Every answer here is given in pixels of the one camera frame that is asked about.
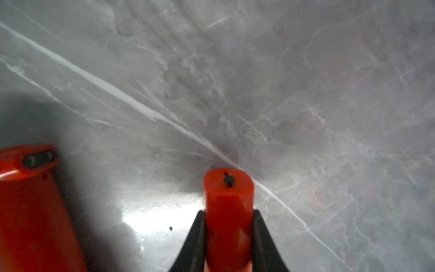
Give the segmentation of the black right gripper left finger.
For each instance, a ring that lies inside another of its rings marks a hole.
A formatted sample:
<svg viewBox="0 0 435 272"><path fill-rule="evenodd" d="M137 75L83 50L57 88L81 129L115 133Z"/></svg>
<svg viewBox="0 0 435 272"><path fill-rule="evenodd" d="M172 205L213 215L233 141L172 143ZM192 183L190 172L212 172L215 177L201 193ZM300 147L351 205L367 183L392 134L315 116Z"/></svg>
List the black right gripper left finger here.
<svg viewBox="0 0 435 272"><path fill-rule="evenodd" d="M200 210L169 272L204 272L206 255L205 213Z"/></svg>

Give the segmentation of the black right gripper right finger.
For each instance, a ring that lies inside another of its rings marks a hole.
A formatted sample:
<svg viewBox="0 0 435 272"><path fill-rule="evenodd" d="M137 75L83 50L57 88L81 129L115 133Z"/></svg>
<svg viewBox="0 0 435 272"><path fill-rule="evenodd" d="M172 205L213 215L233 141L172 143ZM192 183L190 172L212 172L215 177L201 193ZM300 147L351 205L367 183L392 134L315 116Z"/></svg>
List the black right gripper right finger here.
<svg viewBox="0 0 435 272"><path fill-rule="evenodd" d="M253 213L252 271L290 272L279 254L259 210L254 210Z"/></svg>

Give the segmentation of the red flashlight white logo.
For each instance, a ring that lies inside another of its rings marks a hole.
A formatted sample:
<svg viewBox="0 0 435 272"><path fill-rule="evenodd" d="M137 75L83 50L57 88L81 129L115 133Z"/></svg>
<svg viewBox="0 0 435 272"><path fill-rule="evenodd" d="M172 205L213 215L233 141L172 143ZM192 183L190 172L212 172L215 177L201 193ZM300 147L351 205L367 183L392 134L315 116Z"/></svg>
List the red flashlight white logo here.
<svg viewBox="0 0 435 272"><path fill-rule="evenodd" d="M242 170L206 173L206 263L211 272L245 272L251 262L254 183Z"/></svg>

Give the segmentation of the red flashlight plain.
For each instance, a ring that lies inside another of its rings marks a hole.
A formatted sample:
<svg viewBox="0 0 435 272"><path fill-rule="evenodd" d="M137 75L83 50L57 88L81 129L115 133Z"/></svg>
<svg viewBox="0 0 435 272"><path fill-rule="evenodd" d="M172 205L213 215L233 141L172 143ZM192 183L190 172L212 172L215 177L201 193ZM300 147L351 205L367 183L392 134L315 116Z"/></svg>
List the red flashlight plain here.
<svg viewBox="0 0 435 272"><path fill-rule="evenodd" d="M57 165L52 145L1 150L1 271L87 270L53 177Z"/></svg>

